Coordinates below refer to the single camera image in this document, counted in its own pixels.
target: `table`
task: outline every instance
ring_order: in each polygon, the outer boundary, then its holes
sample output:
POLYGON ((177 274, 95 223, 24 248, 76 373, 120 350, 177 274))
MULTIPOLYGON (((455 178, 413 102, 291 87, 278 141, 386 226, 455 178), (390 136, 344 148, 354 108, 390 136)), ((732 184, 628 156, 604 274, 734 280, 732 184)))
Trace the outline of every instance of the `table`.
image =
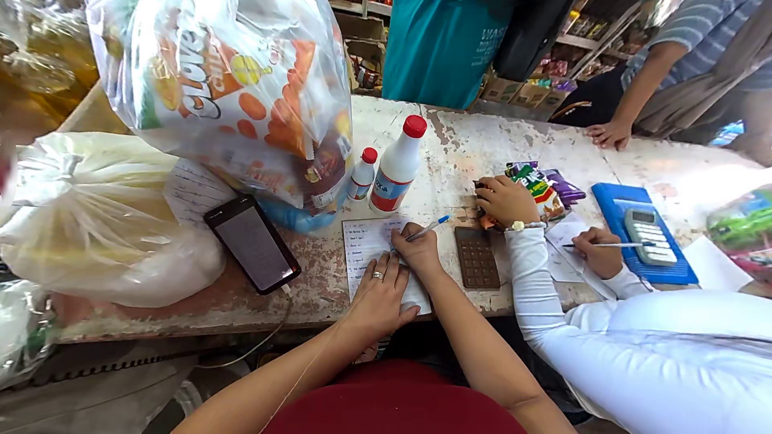
MULTIPOLYGON (((101 88, 79 107, 68 131, 94 129, 125 131, 109 109, 101 88), (94 117, 109 120, 94 121, 94 117)), ((409 114, 429 123, 421 153, 424 165, 400 213, 428 223, 450 214, 438 228, 440 259, 456 282, 461 282, 453 227, 475 225, 472 180, 501 174, 508 161, 538 160, 543 168, 559 168, 566 179, 586 192, 596 182, 646 187, 681 247, 705 230, 705 218, 739 194, 760 185, 766 172, 758 164, 729 151, 668 141, 631 140, 625 152, 595 147, 573 127, 465 114, 417 103, 352 97, 354 146, 383 151, 401 132, 409 114)), ((343 236, 340 221, 373 218, 366 201, 347 202, 337 221, 311 236, 282 231, 282 237, 303 268, 290 287, 293 311, 286 327, 313 327, 341 318, 349 305, 343 236)), ((603 215, 590 196, 574 207, 587 224, 604 225, 603 215)), ((513 312, 511 279, 502 237, 494 237, 494 251, 503 285, 498 290, 465 290, 486 315, 513 312)), ((556 285, 564 309, 599 301, 583 283, 556 285)), ((772 295, 761 285, 745 289, 772 295)), ((54 306, 63 326, 59 342, 137 339, 195 334, 271 330, 281 321, 287 300, 282 291, 258 296, 234 263, 209 288, 158 309, 122 307, 56 294, 54 306)))

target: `hand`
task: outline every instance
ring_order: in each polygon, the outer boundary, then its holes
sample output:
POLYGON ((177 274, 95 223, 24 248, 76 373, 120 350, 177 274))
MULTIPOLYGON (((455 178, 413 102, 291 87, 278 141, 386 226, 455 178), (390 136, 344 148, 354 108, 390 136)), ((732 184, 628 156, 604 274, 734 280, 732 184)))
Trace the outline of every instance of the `hand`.
POLYGON ((365 344, 377 341, 415 319, 420 306, 411 306, 400 313, 402 295, 408 286, 410 272, 399 265, 395 254, 384 253, 376 262, 371 260, 364 271, 362 281, 351 302, 351 308, 343 319, 365 344), (373 277, 373 272, 383 273, 383 280, 373 277))
POLYGON ((475 193, 482 196, 477 205, 505 227, 514 222, 535 223, 539 221, 536 200, 525 185, 504 175, 495 178, 480 178, 488 188, 477 188, 475 193))
POLYGON ((590 270, 595 271, 595 274, 599 275, 601 279, 611 279, 622 271, 622 249, 594 246, 594 244, 620 242, 618 236, 605 229, 590 228, 579 236, 575 236, 571 241, 576 244, 579 256, 587 260, 590 270))
POLYGON ((429 231, 421 238, 414 239, 411 242, 405 241, 406 238, 424 230, 421 225, 413 222, 405 225, 400 233, 397 229, 391 230, 391 244, 405 258, 410 268, 419 276, 427 276, 431 273, 444 273, 442 264, 439 262, 439 253, 437 251, 437 234, 429 231))
POLYGON ((631 135, 632 125, 618 120, 587 127, 587 136, 592 137, 592 143, 603 149, 616 147, 621 151, 627 147, 631 135))

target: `small white bottle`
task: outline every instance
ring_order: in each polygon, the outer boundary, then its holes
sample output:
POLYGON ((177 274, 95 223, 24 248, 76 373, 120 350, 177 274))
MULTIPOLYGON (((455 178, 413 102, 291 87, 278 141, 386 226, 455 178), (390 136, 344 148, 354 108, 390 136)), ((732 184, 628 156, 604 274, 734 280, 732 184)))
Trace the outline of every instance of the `small white bottle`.
POLYGON ((373 147, 366 147, 362 152, 362 159, 354 166, 351 174, 351 184, 348 187, 348 197, 351 200, 360 201, 367 197, 370 186, 375 179, 375 160, 378 159, 378 151, 373 147))
POLYGON ((386 217, 394 214, 402 204, 421 167, 418 148, 425 133, 426 120, 412 114, 405 119, 399 139, 382 154, 370 194, 370 208, 376 215, 386 217))

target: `blue folder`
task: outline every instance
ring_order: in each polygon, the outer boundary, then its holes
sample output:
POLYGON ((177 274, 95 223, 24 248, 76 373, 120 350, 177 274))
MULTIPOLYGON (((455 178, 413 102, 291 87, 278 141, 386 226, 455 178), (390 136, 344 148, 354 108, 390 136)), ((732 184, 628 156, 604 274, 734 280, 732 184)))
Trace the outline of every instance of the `blue folder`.
POLYGON ((686 285, 698 282, 697 275, 689 266, 689 262, 684 257, 678 243, 673 239, 673 235, 671 235, 665 222, 662 221, 659 212, 654 208, 652 199, 649 198, 645 188, 600 182, 592 186, 592 192, 601 206, 608 228, 619 236, 622 242, 632 242, 627 234, 627 229, 625 229, 625 212, 628 209, 651 210, 657 215, 656 224, 662 227, 678 262, 674 266, 648 265, 641 261, 635 248, 624 247, 622 248, 622 256, 633 273, 646 278, 651 283, 686 285))

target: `smartphone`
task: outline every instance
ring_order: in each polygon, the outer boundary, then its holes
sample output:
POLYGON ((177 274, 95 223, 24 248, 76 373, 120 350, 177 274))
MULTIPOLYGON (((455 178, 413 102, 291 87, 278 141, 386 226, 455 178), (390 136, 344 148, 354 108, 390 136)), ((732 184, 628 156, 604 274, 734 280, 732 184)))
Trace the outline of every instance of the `smartphone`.
POLYGON ((235 257, 260 295, 300 275, 300 265, 252 196, 240 196, 204 214, 204 222, 235 257))

